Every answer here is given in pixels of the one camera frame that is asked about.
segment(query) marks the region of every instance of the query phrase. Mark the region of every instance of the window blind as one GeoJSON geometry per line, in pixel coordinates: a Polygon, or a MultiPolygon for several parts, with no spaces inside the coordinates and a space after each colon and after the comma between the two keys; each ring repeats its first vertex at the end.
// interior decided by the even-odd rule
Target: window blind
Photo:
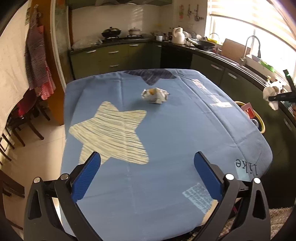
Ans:
{"type": "Polygon", "coordinates": [[[267,0],[208,0],[208,14],[252,24],[278,37],[296,50],[293,33],[267,0]]]}

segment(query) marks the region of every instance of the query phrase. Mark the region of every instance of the screw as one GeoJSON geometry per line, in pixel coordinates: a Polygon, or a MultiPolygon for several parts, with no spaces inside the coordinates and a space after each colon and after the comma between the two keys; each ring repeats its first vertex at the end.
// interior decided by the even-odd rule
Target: screw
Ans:
{"type": "Polygon", "coordinates": [[[233,180],[234,179],[234,176],[230,173],[226,174],[225,177],[228,179],[228,180],[233,180]]]}
{"type": "Polygon", "coordinates": [[[61,175],[61,179],[62,180],[67,180],[69,178],[69,174],[68,173],[64,173],[61,175]]]}
{"type": "Polygon", "coordinates": [[[34,183],[39,183],[40,182],[40,178],[39,177],[36,177],[35,179],[34,179],[34,183]]]}
{"type": "Polygon", "coordinates": [[[256,178],[254,178],[254,182],[257,183],[257,184],[259,184],[261,182],[261,180],[256,177],[256,178]]]}

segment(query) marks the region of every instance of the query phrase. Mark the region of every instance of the plastic bag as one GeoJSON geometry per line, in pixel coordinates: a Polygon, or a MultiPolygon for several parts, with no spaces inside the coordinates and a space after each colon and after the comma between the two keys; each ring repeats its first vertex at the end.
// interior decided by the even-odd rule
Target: plastic bag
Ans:
{"type": "Polygon", "coordinates": [[[72,45],[72,49],[82,49],[88,48],[97,44],[102,44],[102,40],[98,36],[87,36],[83,39],[80,39],[72,45]]]}

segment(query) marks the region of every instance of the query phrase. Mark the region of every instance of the pot lid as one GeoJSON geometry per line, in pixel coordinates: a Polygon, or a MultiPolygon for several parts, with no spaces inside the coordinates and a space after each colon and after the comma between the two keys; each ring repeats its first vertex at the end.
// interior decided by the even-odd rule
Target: pot lid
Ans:
{"type": "Polygon", "coordinates": [[[129,31],[141,31],[141,30],[138,28],[131,28],[129,31]]]}
{"type": "Polygon", "coordinates": [[[108,28],[108,29],[105,29],[105,30],[103,31],[103,33],[108,33],[108,32],[112,32],[112,31],[120,31],[120,29],[119,29],[119,28],[113,28],[113,27],[110,27],[110,28],[108,28]]]}

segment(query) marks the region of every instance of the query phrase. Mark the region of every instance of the blue gripper pad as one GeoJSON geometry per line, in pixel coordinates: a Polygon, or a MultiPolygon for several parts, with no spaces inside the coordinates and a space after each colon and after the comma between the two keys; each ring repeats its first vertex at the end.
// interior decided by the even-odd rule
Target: blue gripper pad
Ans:
{"type": "Polygon", "coordinates": [[[76,203],[82,199],[101,165],[101,156],[93,152],[87,159],[85,166],[72,184],[72,200],[76,203]]]}
{"type": "Polygon", "coordinates": [[[211,197],[220,202],[223,198],[222,183],[199,152],[194,155],[194,166],[211,197]]]}

